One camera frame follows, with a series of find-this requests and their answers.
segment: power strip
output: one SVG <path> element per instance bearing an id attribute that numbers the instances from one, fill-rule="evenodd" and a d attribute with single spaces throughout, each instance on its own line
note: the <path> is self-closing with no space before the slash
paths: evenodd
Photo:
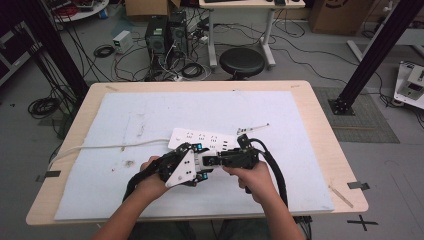
<path id="1" fill-rule="evenodd" d="M 185 142 L 191 144 L 201 143 L 203 148 L 209 148 L 219 152 L 235 148 L 236 136 L 184 128 L 174 128 L 168 147 L 170 149 L 176 149 Z"/>

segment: table leg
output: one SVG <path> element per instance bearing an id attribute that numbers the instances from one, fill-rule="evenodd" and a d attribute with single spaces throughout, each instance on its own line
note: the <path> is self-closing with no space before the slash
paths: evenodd
<path id="1" fill-rule="evenodd" d="M 211 68 L 216 68 L 218 64 L 216 61 L 215 44 L 213 41 L 213 9 L 209 10 L 208 53 L 209 53 L 209 66 Z"/>
<path id="2" fill-rule="evenodd" d="M 276 65 L 275 60 L 274 60 L 274 56 L 272 56 L 271 49 L 269 48 L 269 45 L 268 45 L 269 35 L 271 34 L 272 22 L 273 22 L 273 19 L 274 19 L 274 13 L 275 13 L 275 9 L 269 10 L 265 35 L 263 37 L 261 37 L 261 46 L 262 46 L 262 49 L 264 51 L 268 67 L 274 67 Z"/>

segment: black stool seat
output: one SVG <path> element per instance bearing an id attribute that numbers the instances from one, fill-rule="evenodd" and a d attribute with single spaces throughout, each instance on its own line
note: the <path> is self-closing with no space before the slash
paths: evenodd
<path id="1" fill-rule="evenodd" d="M 219 64 L 224 71 L 233 75 L 233 80 L 255 76 L 265 68 L 262 55 L 249 48 L 232 48 L 225 51 L 219 58 Z"/>

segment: white paper sheet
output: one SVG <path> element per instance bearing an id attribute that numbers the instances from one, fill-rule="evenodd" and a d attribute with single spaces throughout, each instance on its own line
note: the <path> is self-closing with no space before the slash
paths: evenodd
<path id="1" fill-rule="evenodd" d="M 292 213 L 334 210 L 293 96 L 282 91 L 110 93 L 105 95 L 84 145 L 134 144 L 170 138 L 176 127 L 236 135 L 238 128 L 262 140 L 286 180 Z M 81 150 L 55 220 L 107 219 L 122 201 L 128 180 L 167 142 L 139 147 Z M 142 217 L 192 217 L 263 213 L 237 178 L 222 169 L 197 187 L 176 186 Z"/>

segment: leg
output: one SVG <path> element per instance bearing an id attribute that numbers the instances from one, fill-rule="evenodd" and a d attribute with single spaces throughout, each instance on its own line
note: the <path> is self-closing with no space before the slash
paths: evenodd
<path id="1" fill-rule="evenodd" d="M 224 220 L 219 240 L 266 240 L 271 239 L 265 218 Z"/>
<path id="2" fill-rule="evenodd" d="M 209 66 L 211 68 L 216 68 L 218 66 L 218 62 L 216 61 L 215 43 L 213 41 L 213 9 L 209 10 L 208 52 L 209 52 Z"/>
<path id="3" fill-rule="evenodd" d="M 268 68 L 275 66 L 274 56 L 272 56 L 271 49 L 269 48 L 269 45 L 268 45 L 269 35 L 271 34 L 272 21 L 274 19 L 274 13 L 275 13 L 275 9 L 269 10 L 265 34 L 264 34 L 264 37 L 261 38 L 261 46 L 265 54 Z"/>
<path id="4" fill-rule="evenodd" d="M 129 240 L 195 240 L 188 221 L 139 222 L 136 223 Z"/>

